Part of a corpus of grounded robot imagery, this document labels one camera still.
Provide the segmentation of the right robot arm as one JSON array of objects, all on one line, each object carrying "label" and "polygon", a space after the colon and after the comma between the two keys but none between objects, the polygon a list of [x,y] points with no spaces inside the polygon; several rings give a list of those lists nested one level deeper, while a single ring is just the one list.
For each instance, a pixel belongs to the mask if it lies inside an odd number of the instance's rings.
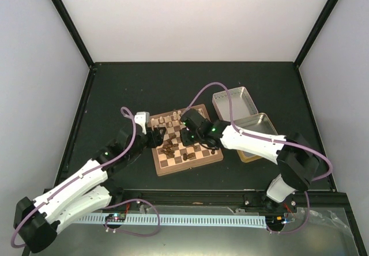
[{"label": "right robot arm", "polygon": [[210,150],[241,150],[260,156],[276,164],[279,174],[262,197],[263,207],[274,212],[295,191],[307,191],[319,166],[319,159],[303,145],[288,140],[284,135],[270,135],[243,129],[235,124],[217,120],[211,122],[197,110],[185,111],[180,121],[184,146],[198,143]]}]

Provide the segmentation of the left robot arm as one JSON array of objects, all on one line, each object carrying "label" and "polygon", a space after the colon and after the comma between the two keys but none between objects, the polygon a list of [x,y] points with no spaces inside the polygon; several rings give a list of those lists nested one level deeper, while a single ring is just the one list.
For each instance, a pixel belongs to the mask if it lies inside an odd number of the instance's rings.
[{"label": "left robot arm", "polygon": [[76,173],[44,194],[18,201],[14,235],[32,253],[46,249],[71,223],[96,210],[118,209],[130,204],[115,175],[133,163],[144,149],[164,142],[165,127],[145,127],[142,132],[118,136],[98,150]]}]

